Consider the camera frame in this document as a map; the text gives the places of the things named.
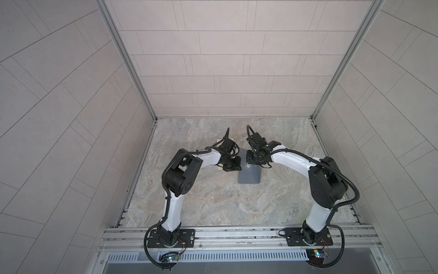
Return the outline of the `yellow paper envelope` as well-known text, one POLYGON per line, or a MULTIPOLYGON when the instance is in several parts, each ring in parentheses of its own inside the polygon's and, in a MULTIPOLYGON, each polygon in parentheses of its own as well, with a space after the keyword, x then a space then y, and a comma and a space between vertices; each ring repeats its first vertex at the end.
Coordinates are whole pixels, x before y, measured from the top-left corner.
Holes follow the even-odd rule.
POLYGON ((221 153, 221 157, 226 155, 235 157, 237 156, 238 153, 238 149, 236 148, 236 143, 229 138, 224 138, 224 140, 220 143, 217 149, 221 153))

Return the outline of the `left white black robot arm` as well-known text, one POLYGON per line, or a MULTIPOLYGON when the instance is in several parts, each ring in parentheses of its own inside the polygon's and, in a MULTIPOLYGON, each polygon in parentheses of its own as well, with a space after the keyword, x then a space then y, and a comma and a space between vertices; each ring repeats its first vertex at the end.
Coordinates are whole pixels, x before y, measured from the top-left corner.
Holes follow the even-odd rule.
POLYGON ((225 135, 202 151, 178 150, 162 174, 166 204, 162 220, 148 229, 144 248, 193 247, 195 230, 181 229, 181 211, 185 195, 192 189, 201 168, 220 166, 225 172, 241 171, 239 146, 225 135))

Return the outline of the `grey envelope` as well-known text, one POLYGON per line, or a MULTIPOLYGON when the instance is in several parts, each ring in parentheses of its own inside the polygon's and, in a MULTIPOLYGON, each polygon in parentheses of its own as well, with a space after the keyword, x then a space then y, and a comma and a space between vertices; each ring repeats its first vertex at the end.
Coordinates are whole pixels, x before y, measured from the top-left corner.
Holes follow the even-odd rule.
POLYGON ((249 164, 246 161, 247 150, 241 149, 241 171, 238 172, 238 184, 259 184, 261 182, 261 166, 249 164))

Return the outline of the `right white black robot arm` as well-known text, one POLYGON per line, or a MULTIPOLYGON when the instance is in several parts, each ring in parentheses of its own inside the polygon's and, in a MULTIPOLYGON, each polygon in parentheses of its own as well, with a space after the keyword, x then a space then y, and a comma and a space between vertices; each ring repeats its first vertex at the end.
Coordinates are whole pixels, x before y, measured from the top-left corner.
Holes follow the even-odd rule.
POLYGON ((250 125, 247 125, 246 131, 248 135, 246 140, 251 147, 246 154, 247 163, 268 167, 271 163, 277 163, 308 178, 314 203, 302 225, 301 235, 307 245, 319 243, 338 209, 359 200, 358 188, 340 172, 333 158, 327 156, 316 159, 286 148, 277 141, 268 143, 250 125))

